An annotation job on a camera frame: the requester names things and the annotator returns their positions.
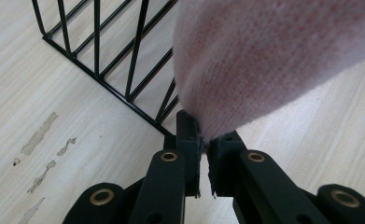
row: wire grid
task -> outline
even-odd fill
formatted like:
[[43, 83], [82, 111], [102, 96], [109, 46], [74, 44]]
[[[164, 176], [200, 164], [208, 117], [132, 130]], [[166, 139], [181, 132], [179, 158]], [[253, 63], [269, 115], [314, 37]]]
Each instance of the wire grid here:
[[[71, 50], [69, 34], [68, 34], [68, 22], [71, 21], [80, 10], [87, 6], [93, 1], [94, 7], [94, 31], [75, 49]], [[147, 8], [149, 0], [142, 0], [141, 7], [139, 10], [138, 23], [136, 25], [135, 37], [122, 49], [122, 51], [107, 65], [105, 69], [100, 70], [100, 33], [105, 31], [105, 28], [111, 24], [123, 11], [126, 10], [133, 0], [123, 1], [116, 10], [114, 10], [102, 23], [100, 22], [101, 13], [101, 0], [81, 0], [75, 7], [73, 7], [67, 14], [65, 14], [64, 1], [58, 0], [58, 10], [60, 13], [60, 21], [48, 32], [45, 30], [42, 16], [39, 10], [37, 0], [32, 0], [36, 20], [39, 26], [40, 33], [43, 35], [43, 39], [48, 42], [51, 46], [57, 49], [63, 56], [69, 59], [72, 63], [77, 65], [86, 74], [100, 83], [105, 89], [110, 91], [124, 104], [130, 107], [136, 114], [146, 120], [149, 124], [155, 127], [164, 135], [171, 135], [171, 133], [162, 126], [164, 120], [173, 111], [175, 106], [178, 104], [178, 96], [175, 96], [172, 100], [172, 95], [175, 90], [175, 82], [171, 81], [167, 92], [165, 93], [160, 108], [158, 109], [156, 118], [153, 119], [140, 107], [138, 107], [134, 100], [137, 96], [147, 87], [147, 84], [159, 73], [164, 65], [172, 58], [173, 50], [170, 48], [165, 55], [156, 63], [156, 65], [147, 73], [147, 75], [139, 82], [139, 84], [132, 88], [133, 77], [137, 63], [137, 57], [140, 49], [142, 39], [153, 29], [153, 27], [170, 11], [175, 5], [176, 0], [169, 0], [161, 8], [160, 11], [145, 25]], [[59, 31], [62, 31], [64, 48], [57, 44], [53, 37]], [[93, 41], [94, 45], [94, 69], [93, 71], [78, 59], [79, 53], [82, 52], [90, 43]], [[117, 91], [108, 82], [106, 82], [107, 76], [115, 69], [116, 66], [122, 61], [128, 54], [132, 54], [130, 61], [130, 68], [128, 72], [127, 84], [124, 94]]]

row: pink cloth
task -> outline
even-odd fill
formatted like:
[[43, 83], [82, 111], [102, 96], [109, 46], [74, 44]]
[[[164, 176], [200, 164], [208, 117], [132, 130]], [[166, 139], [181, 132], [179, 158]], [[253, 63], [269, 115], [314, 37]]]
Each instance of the pink cloth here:
[[364, 58], [365, 0], [180, 0], [175, 82], [205, 141]]

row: stain on floor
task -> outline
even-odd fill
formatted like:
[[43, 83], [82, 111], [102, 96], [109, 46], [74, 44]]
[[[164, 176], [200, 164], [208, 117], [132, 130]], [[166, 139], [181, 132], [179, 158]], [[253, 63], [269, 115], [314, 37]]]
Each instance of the stain on floor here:
[[51, 168], [53, 168], [54, 166], [56, 166], [56, 162], [55, 161], [50, 161], [48, 163], [48, 165], [46, 166], [46, 170], [43, 173], [43, 175], [41, 175], [40, 177], [38, 177], [38, 178], [36, 178], [34, 180], [34, 184], [27, 190], [27, 193], [34, 193], [34, 191], [36, 190], [36, 188], [39, 187], [42, 184], [42, 182], [45, 179], [46, 174], [48, 173], [48, 171]]
[[24, 216], [20, 220], [19, 224], [27, 224], [28, 221], [31, 219], [31, 217], [34, 216], [34, 214], [36, 213], [36, 211], [39, 208], [40, 204], [42, 204], [44, 200], [45, 200], [45, 198], [40, 199], [39, 202], [37, 202], [37, 204], [34, 205], [34, 207], [32, 207], [28, 211], [26, 211], [24, 213]]
[[21, 160], [19, 158], [14, 159], [13, 161], [13, 166], [17, 166], [18, 164], [20, 164]]
[[30, 141], [21, 149], [21, 153], [31, 155], [35, 147], [42, 142], [46, 132], [50, 129], [51, 124], [57, 119], [57, 117], [58, 115], [55, 112], [51, 113], [48, 119], [43, 123], [42, 127], [40, 127], [39, 131], [34, 133]]
[[57, 156], [62, 156], [66, 152], [66, 150], [68, 149], [68, 145], [69, 144], [75, 144], [76, 141], [77, 141], [76, 138], [68, 139], [68, 141], [66, 141], [65, 147], [63, 147], [62, 149], [60, 149], [59, 152], [57, 152]]

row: pink fabric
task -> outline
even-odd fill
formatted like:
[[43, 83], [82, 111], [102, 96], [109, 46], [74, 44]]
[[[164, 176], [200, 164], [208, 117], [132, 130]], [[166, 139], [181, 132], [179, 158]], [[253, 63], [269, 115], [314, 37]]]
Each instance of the pink fabric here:
[[365, 58], [365, 0], [180, 0], [175, 82], [205, 141]]

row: wooden floor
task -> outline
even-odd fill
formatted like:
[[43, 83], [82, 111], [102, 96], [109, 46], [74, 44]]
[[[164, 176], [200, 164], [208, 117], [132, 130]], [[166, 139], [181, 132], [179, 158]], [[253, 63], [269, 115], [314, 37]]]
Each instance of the wooden floor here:
[[[65, 2], [66, 10], [76, 3]], [[102, 19], [120, 1], [103, 2]], [[152, 2], [149, 16], [163, 4]], [[56, 2], [39, 3], [49, 29], [59, 19]], [[121, 28], [103, 34], [102, 69], [133, 36], [139, 4], [120, 18]], [[85, 11], [80, 23], [70, 24], [76, 43], [92, 31], [92, 3]], [[177, 5], [156, 28], [164, 41], [148, 36], [143, 43], [138, 77], [171, 47], [176, 12]], [[91, 50], [81, 56], [88, 66]], [[116, 88], [123, 88], [126, 60], [109, 76]], [[137, 99], [151, 116], [159, 104], [152, 99], [163, 94], [172, 67], [169, 62], [151, 92]], [[166, 123], [171, 130], [174, 118]], [[316, 193], [338, 183], [365, 196], [365, 61], [238, 131], [248, 148], [270, 154], [301, 188]], [[88, 187], [126, 188], [143, 177], [161, 146], [162, 134], [41, 39], [31, 1], [0, 1], [0, 223], [61, 223]], [[202, 197], [187, 199], [186, 223], [237, 223], [232, 200], [210, 194], [207, 166], [204, 156]]]

